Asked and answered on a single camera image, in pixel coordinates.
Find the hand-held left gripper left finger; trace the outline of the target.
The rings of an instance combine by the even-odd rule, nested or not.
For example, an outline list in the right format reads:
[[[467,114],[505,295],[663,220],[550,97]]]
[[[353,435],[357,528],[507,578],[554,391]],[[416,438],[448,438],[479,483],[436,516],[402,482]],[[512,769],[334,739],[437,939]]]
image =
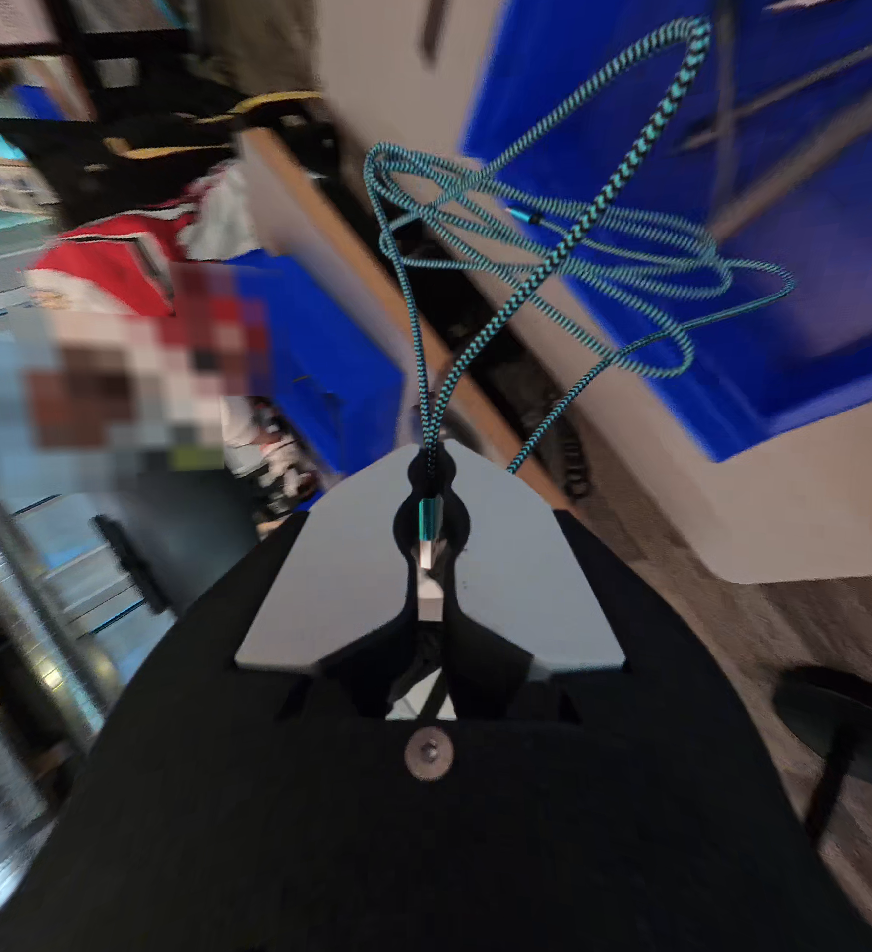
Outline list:
[[[409,566],[394,525],[418,450],[393,450],[311,507],[236,652],[239,668],[311,673],[397,619]]]

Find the black round stand base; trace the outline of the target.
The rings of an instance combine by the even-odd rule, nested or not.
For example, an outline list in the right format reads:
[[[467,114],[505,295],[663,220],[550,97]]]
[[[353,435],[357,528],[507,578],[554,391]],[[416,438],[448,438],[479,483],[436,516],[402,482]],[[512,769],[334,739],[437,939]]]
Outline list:
[[[823,839],[848,778],[872,785],[872,683],[819,665],[787,669],[772,705],[787,730],[822,759],[803,827],[811,847]]]

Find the blue storage bin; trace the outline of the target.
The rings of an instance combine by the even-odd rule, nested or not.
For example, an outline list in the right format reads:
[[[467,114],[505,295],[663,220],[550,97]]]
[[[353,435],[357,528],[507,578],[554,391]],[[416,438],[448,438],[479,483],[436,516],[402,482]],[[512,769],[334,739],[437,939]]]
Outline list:
[[[872,92],[871,61],[741,117],[808,73],[872,45],[872,1],[783,13],[735,2],[731,195]],[[716,2],[502,2],[466,154],[488,162],[629,44],[679,17],[714,17]],[[652,57],[499,173],[533,195],[590,201],[630,148],[681,64],[683,46]],[[661,143],[618,206],[713,223],[716,145],[688,138],[715,121],[718,64],[708,55]],[[679,378],[651,382],[713,461],[872,401],[872,131],[723,244],[726,257],[786,268],[784,300],[692,333]]]
[[[228,261],[243,303],[261,303],[265,394],[329,471],[347,477],[396,444],[405,375],[292,258]]]

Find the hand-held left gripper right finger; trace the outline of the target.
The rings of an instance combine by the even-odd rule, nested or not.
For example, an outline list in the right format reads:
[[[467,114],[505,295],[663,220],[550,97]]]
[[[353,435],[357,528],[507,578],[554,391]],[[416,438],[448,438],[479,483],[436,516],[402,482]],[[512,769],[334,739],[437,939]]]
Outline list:
[[[458,441],[444,448],[469,518],[454,566],[466,618],[522,649],[530,676],[622,669],[623,650],[552,507]]]

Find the wooden board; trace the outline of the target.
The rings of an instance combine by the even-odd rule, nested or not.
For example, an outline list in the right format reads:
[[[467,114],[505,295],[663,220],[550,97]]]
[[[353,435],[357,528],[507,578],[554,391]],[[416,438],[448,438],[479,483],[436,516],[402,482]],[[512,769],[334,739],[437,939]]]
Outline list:
[[[275,133],[245,130],[236,141],[249,213],[264,248],[296,260],[405,373],[397,445],[411,442],[418,377],[398,284]],[[425,318],[421,329],[428,371],[435,375],[450,363],[450,352]],[[521,446],[516,432],[470,377],[455,388],[449,409],[478,437],[494,465],[504,468],[515,456]],[[539,462],[525,463],[518,478],[549,506],[582,515]]]

